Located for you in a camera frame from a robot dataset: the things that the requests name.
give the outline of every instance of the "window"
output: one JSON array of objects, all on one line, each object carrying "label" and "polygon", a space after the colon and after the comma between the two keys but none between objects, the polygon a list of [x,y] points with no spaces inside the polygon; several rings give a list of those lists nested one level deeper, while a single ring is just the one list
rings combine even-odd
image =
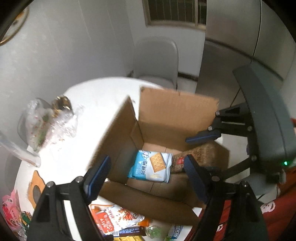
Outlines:
[{"label": "window", "polygon": [[207,0],[142,0],[146,25],[205,29]]}]

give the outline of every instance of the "brown snack package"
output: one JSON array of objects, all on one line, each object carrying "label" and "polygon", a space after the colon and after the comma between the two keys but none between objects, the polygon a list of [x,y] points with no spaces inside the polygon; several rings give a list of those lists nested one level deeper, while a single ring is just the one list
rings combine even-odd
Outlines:
[{"label": "brown snack package", "polygon": [[184,171],[184,157],[191,154],[200,166],[220,167],[220,149],[221,146],[216,142],[205,143],[194,149],[184,151],[180,154],[174,155],[172,165],[170,167],[171,173]]}]

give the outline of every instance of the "plastic wrap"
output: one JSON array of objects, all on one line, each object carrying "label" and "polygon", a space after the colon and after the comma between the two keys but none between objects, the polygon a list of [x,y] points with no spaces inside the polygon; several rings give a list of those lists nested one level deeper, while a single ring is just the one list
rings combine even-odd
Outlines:
[{"label": "plastic wrap", "polygon": [[66,138],[76,136],[78,116],[83,112],[79,106],[75,112],[67,97],[57,97],[53,109],[45,109],[39,99],[30,101],[26,110],[26,136],[35,152],[50,144],[60,144]]},{"label": "plastic wrap", "polygon": [[79,106],[74,112],[61,111],[56,118],[52,119],[50,127],[47,131],[44,146],[51,144],[61,144],[67,138],[76,136],[78,117],[84,108]]},{"label": "plastic wrap", "polygon": [[2,201],[2,210],[9,228],[20,241],[26,241],[26,230],[22,222],[20,205],[15,191],[13,190],[10,196],[5,195]]},{"label": "plastic wrap", "polygon": [[37,156],[36,154],[32,154],[31,152],[28,152],[27,150],[11,142],[1,131],[0,131],[0,145],[5,147],[12,155],[16,156],[17,158],[23,161],[26,161],[27,163],[35,167],[40,167],[41,160],[39,156]]},{"label": "plastic wrap", "polygon": [[27,142],[34,151],[38,151],[45,141],[47,130],[50,127],[53,111],[45,109],[39,99],[29,102],[26,109],[26,136]]}]

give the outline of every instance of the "cracker package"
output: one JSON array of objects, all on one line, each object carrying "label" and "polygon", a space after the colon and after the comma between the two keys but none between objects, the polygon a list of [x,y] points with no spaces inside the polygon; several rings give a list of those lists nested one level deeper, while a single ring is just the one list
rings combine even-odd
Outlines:
[{"label": "cracker package", "polygon": [[191,154],[200,166],[220,167],[222,168],[222,156],[225,156],[225,151],[221,152],[222,147],[216,142],[205,143],[194,149],[184,151],[180,154],[174,155],[172,165],[170,167],[171,173],[184,171],[184,158]]},{"label": "cracker package", "polygon": [[130,212],[118,205],[93,215],[98,228],[106,235],[131,227],[145,219],[144,216]]},{"label": "cracker package", "polygon": [[170,178],[172,156],[172,153],[140,150],[128,177],[167,183]]},{"label": "cracker package", "polygon": [[164,241],[184,241],[191,228],[192,226],[173,225]]}]

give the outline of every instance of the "snack bag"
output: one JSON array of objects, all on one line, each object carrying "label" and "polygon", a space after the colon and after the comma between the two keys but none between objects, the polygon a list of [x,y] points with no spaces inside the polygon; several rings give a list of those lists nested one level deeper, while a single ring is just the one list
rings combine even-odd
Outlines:
[{"label": "snack bag", "polygon": [[118,205],[97,212],[94,220],[106,235],[120,231],[144,220],[144,216],[130,212]]},{"label": "snack bag", "polygon": [[2,209],[5,215],[6,222],[12,231],[20,230],[20,209],[15,198],[15,191],[11,195],[5,195],[3,198]]},{"label": "snack bag", "polygon": [[172,153],[140,150],[128,177],[168,183],[172,156]]},{"label": "snack bag", "polygon": [[225,166],[224,168],[227,168],[228,165],[228,156],[226,156],[225,151],[223,151],[223,147],[216,142],[208,142],[194,149],[174,155],[170,172],[184,172],[184,158],[189,154],[191,154],[202,167],[222,168]]},{"label": "snack bag", "polygon": [[118,232],[113,232],[112,235],[114,237],[146,236],[146,232],[143,226],[133,226],[119,230]]},{"label": "snack bag", "polygon": [[164,241],[183,241],[189,234],[191,228],[192,226],[173,225]]}]

